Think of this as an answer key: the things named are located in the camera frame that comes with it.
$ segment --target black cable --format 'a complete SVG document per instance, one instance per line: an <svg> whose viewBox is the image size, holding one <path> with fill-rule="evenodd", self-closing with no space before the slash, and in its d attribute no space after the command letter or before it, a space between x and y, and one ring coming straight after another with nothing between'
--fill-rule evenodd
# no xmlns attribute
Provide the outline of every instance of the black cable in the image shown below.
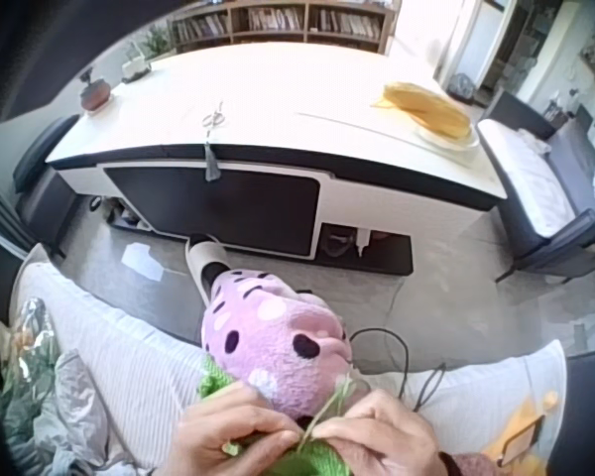
<svg viewBox="0 0 595 476"><path fill-rule="evenodd" d="M393 332L390 329L386 329L384 327L366 327L365 329L359 329L354 334L352 334L350 336L350 339L348 339L348 340L352 343L352 341L357 336L364 334L366 332L384 332L385 334L388 334L388 335L394 337L406 350L406 365L404 366L404 370L403 370L404 379L401 383L401 387L399 388L399 394L397 396L397 398L399 400L401 400L402 397L404 396L404 391L406 390L406 382L408 381L408 371L410 369L410 350L408 349L408 344L397 333ZM447 370L447 366L445 365L445 363L442 363L432 371L432 373L429 375L429 377L427 378L427 380L425 381L425 383L423 384L423 386L420 389L420 393L418 394L418 398L416 399L416 404L415 404L415 407L413 408L413 412L418 412L420 410L420 408L423 405L425 405L429 401L429 399L432 398L434 393L438 390L438 386L440 385L440 382L443 380L446 370ZM427 394L427 397L426 397L425 392L427 391L427 387L429 386L430 382L432 380L434 380L434 377L436 375L438 375L438 378L436 379L436 384L434 385L432 390L429 392L429 394Z"/></svg>

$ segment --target bookshelf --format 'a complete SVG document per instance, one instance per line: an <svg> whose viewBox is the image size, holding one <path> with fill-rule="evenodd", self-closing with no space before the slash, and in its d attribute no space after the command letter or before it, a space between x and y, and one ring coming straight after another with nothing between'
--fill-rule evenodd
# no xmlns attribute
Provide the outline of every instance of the bookshelf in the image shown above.
<svg viewBox="0 0 595 476"><path fill-rule="evenodd" d="M168 21L178 53L250 42L305 42L383 54L395 12L335 0L236 0L189 7Z"/></svg>

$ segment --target white cushion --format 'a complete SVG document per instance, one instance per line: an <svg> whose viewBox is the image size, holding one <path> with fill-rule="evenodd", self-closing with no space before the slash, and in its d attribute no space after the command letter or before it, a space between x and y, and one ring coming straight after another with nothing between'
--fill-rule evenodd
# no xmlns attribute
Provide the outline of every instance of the white cushion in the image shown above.
<svg viewBox="0 0 595 476"><path fill-rule="evenodd" d="M16 280L11 321L32 297L46 303L60 349L78 350L126 449L142 467L158 465L181 413L198 400L204 352L80 289L48 261L41 247L34 249ZM410 406L428 374L410 374ZM395 394L402 374L366 380ZM479 451L501 433L526 397L539 403L546 392L557 391L560 405L545 420L538 444L538 454L547 458L561 424L565 383L565 359L555 341L531 356L448 372L421 413L434 425L444 450Z"/></svg>
<svg viewBox="0 0 595 476"><path fill-rule="evenodd" d="M481 121L478 129L514 186L535 233L550 238L575 218L546 160L518 132L492 119Z"/></svg>

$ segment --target green yarn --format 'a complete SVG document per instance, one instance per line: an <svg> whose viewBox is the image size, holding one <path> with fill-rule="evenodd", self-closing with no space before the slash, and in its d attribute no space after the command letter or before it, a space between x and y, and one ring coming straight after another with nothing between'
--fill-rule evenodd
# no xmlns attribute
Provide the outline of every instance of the green yarn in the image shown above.
<svg viewBox="0 0 595 476"><path fill-rule="evenodd" d="M233 383L235 379L207 356L205 376L200 381L198 393L205 398ZM240 444L230 443L229 454L240 452ZM323 441L306 441L299 451L292 449L265 471L267 476L349 476L350 469L328 444Z"/></svg>

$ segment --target black cabinet panel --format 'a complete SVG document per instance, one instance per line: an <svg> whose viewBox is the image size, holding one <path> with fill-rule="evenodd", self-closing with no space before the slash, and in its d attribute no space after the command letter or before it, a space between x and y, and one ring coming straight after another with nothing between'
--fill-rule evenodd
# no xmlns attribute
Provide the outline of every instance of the black cabinet panel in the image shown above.
<svg viewBox="0 0 595 476"><path fill-rule="evenodd" d="M106 173L158 231L206 233L220 242L307 256L319 182L313 178L222 170L137 167Z"/></svg>

